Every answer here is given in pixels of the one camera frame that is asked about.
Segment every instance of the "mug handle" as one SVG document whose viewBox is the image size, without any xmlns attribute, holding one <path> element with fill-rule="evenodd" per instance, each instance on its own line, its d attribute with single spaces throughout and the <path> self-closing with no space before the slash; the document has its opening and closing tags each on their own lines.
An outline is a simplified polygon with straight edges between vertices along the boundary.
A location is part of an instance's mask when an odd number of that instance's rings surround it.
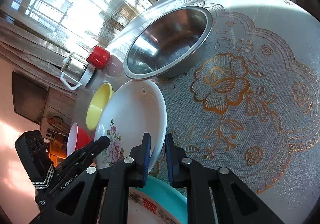
<svg viewBox="0 0 320 224">
<path fill-rule="evenodd" d="M 71 80 L 74 80 L 78 84 L 75 85 L 74 87 L 71 87 L 71 85 L 64 79 L 64 75 L 69 77 Z M 78 88 L 78 87 L 80 87 L 82 85 L 82 83 L 80 83 L 80 82 L 76 81 L 75 79 L 71 78 L 69 75 L 65 74 L 64 72 L 61 72 L 60 80 L 64 83 L 65 86 L 68 87 L 68 89 L 70 89 L 72 91 L 74 91 L 76 88 Z"/>
</svg>

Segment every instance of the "lace tablecloth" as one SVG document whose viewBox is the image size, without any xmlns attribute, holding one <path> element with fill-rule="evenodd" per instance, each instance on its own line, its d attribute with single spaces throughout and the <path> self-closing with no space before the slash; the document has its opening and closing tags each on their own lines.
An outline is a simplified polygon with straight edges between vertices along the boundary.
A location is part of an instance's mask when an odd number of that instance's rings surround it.
<svg viewBox="0 0 320 224">
<path fill-rule="evenodd" d="M 303 222 L 320 195 L 320 23 L 288 0 L 160 0 L 109 49 L 123 59 L 147 24 L 192 5 L 214 26 L 191 70 L 156 81 L 167 132 L 203 166 L 230 168 L 284 222 Z M 164 149 L 150 174 L 168 182 Z"/>
</svg>

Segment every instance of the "silver screw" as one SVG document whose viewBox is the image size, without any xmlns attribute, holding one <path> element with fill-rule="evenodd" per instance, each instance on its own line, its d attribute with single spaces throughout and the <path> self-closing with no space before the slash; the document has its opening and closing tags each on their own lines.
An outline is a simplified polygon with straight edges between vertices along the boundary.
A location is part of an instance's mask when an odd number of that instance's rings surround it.
<svg viewBox="0 0 320 224">
<path fill-rule="evenodd" d="M 185 164 L 191 164 L 192 163 L 192 159 L 189 157 L 185 157 L 182 159 L 182 162 Z"/>
<path fill-rule="evenodd" d="M 95 173 L 96 172 L 96 168 L 94 166 L 90 166 L 87 168 L 87 173 Z"/>
<path fill-rule="evenodd" d="M 221 167 L 219 169 L 219 172 L 222 173 L 222 174 L 228 174 L 229 173 L 229 169 L 226 168 L 226 167 Z"/>
<path fill-rule="evenodd" d="M 126 157 L 126 158 L 124 159 L 124 162 L 125 162 L 125 163 L 133 163 L 133 161 L 134 161 L 134 159 L 133 159 L 132 157 Z"/>
</svg>

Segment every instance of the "metal basin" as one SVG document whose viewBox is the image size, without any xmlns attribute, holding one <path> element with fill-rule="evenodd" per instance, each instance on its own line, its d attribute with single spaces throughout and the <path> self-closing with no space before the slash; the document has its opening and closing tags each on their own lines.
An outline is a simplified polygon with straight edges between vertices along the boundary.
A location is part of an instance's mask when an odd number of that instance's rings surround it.
<svg viewBox="0 0 320 224">
<path fill-rule="evenodd" d="M 169 79 L 196 64 L 211 31 L 208 10 L 188 6 L 171 11 L 146 27 L 131 44 L 124 72 L 136 80 Z"/>
</svg>

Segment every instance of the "kettle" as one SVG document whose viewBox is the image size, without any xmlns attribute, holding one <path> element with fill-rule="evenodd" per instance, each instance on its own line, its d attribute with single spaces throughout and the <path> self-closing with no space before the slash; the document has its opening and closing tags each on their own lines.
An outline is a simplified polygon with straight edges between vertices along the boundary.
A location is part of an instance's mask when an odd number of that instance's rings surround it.
<svg viewBox="0 0 320 224">
<path fill-rule="evenodd" d="M 71 53 L 68 58 L 63 60 L 60 80 L 68 87 L 68 89 L 75 90 L 81 85 L 85 87 L 91 79 L 94 71 L 94 66 L 89 64 L 84 58 L 75 53 Z M 65 77 L 76 82 L 76 85 L 72 87 L 66 81 Z"/>
</svg>

